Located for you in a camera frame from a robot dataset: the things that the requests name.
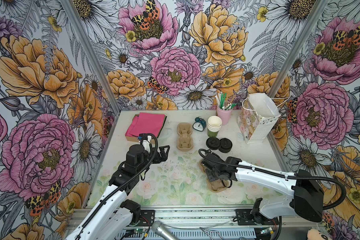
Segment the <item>black coffee cup lid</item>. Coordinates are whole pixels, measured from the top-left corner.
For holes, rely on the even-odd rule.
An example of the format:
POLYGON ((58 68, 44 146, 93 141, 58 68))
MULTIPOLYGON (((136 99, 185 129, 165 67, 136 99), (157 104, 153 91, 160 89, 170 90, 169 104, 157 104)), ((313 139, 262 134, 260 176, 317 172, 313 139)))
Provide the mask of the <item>black coffee cup lid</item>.
POLYGON ((209 137, 206 141, 206 146, 210 150, 218 150, 221 146, 221 141, 216 137, 209 137))

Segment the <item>cartoon animal gift bag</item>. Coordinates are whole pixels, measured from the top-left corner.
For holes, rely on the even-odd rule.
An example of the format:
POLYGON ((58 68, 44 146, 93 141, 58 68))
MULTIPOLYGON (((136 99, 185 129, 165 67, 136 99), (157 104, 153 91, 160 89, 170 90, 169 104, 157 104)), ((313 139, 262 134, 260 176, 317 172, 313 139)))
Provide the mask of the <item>cartoon animal gift bag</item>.
POLYGON ((275 100, 265 93, 248 94, 243 100, 237 122, 247 144, 261 143, 277 123, 281 105, 275 100))

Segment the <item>pulp cup carrier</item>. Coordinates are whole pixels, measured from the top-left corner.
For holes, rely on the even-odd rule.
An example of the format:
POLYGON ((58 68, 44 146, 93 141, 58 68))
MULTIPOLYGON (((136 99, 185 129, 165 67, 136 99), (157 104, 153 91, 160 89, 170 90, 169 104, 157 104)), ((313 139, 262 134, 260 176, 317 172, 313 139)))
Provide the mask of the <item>pulp cup carrier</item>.
POLYGON ((225 187, 224 185, 229 184, 229 181, 221 181, 221 180, 214 180, 214 181, 210 181, 210 177, 212 177, 212 174, 210 173, 210 171, 202 164, 202 160, 199 161, 198 163, 200 170, 202 171, 203 174, 205 174, 207 176, 206 179, 206 183, 208 186, 208 189, 213 192, 213 193, 220 193, 222 191, 225 191, 228 189, 228 187, 225 187))

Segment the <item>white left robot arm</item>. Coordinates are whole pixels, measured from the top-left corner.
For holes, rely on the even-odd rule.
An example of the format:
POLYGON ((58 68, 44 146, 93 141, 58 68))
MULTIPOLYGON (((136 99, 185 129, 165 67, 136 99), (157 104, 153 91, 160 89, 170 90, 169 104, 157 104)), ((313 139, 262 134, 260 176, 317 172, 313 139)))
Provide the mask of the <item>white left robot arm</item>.
POLYGON ((152 164, 168 159, 170 150, 169 145, 160 147, 154 134, 144 134, 139 140, 139 144, 130 146, 100 200, 67 240, 112 240, 125 227, 139 222, 141 205, 129 200, 128 195, 145 179, 152 164))

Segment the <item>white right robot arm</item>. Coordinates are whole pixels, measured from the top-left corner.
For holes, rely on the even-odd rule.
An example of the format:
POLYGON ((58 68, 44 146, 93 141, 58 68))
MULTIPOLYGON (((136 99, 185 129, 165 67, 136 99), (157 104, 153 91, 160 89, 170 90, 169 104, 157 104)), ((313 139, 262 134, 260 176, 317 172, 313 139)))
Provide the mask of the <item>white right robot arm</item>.
POLYGON ((299 216, 310 222, 322 221, 324 210, 340 205, 347 196, 344 184, 338 180, 312 176, 308 171, 278 172, 252 165, 239 158, 228 157, 222 160, 211 150, 199 149, 202 157, 201 169, 207 175, 210 189, 215 192, 232 187, 233 182, 247 182, 272 189, 281 196, 273 199, 258 198, 253 208, 237 220, 249 220, 256 225, 281 217, 299 216), (333 183, 341 194, 333 203, 324 204, 324 190, 320 183, 333 183))

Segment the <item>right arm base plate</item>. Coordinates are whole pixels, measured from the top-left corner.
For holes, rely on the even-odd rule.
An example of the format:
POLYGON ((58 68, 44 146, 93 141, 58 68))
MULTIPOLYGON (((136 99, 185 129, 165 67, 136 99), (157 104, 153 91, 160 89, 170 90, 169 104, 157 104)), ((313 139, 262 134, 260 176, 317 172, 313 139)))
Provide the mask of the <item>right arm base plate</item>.
POLYGON ((279 218, 267 219, 261 214, 252 213, 250 209, 236 209, 236 216, 233 218, 233 222, 237 222, 239 226, 255 226, 255 225, 270 225, 277 226, 279 224, 279 218))

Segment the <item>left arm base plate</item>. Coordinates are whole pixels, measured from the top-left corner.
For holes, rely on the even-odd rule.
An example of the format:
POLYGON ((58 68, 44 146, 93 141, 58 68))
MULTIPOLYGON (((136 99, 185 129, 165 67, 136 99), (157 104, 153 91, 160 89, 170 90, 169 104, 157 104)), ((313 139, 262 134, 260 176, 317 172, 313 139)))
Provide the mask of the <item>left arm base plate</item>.
POLYGON ((155 221, 155 210, 141 210, 141 214, 136 223, 130 224, 131 227, 151 227, 155 221))

